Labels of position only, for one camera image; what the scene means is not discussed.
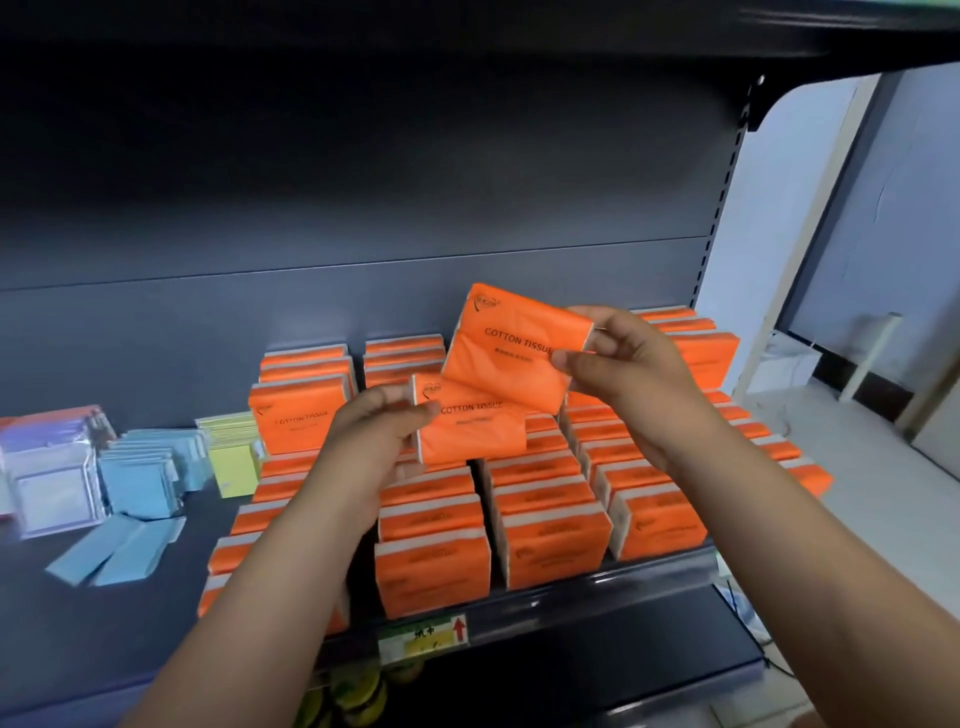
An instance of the light blue card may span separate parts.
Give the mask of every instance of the light blue card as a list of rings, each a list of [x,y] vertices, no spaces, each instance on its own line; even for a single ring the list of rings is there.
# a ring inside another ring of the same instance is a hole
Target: light blue card
[[[126,516],[110,516],[68,548],[46,570],[75,587],[99,569],[142,525]]]
[[[138,581],[150,576],[160,563],[163,549],[177,527],[176,519],[143,523],[122,544],[93,579],[93,586]]]

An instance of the shelf label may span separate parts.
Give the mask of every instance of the shelf label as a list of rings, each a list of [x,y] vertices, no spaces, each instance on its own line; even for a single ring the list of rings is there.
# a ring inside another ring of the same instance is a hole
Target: shelf label
[[[470,643],[467,615],[437,617],[381,630],[380,665],[426,657]]]

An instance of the upper shelf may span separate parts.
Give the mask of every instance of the upper shelf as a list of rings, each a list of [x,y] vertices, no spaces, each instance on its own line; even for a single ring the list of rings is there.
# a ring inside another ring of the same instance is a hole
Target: upper shelf
[[[960,4],[868,0],[35,0],[0,38],[336,52],[670,57],[746,62],[750,125],[798,85],[960,60]],[[727,65],[712,66],[728,73]]]

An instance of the white tile floor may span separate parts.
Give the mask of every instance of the white tile floor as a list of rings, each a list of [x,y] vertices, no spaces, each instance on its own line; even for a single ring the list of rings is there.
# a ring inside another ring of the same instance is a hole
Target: white tile floor
[[[824,505],[960,617],[960,482],[907,445],[892,425],[860,404],[840,404],[818,381],[750,395],[745,406],[833,473]],[[787,667],[772,650],[768,656]],[[785,728],[809,709],[799,684],[767,670],[761,685],[657,725]]]

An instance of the hand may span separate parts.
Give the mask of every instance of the hand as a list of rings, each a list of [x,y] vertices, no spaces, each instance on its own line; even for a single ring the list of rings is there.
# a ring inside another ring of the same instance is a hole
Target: hand
[[[556,351],[552,362],[573,376],[572,388],[609,404],[655,467],[670,464],[696,440],[698,427],[723,422],[693,381],[670,337],[639,316],[607,306],[570,308],[597,326],[596,353]]]
[[[380,489],[424,470],[418,463],[398,466],[396,459],[409,436],[427,425],[440,405],[396,408],[406,397],[403,385],[373,387],[341,407],[300,490],[327,493],[348,518],[356,519],[361,534],[376,521]]]

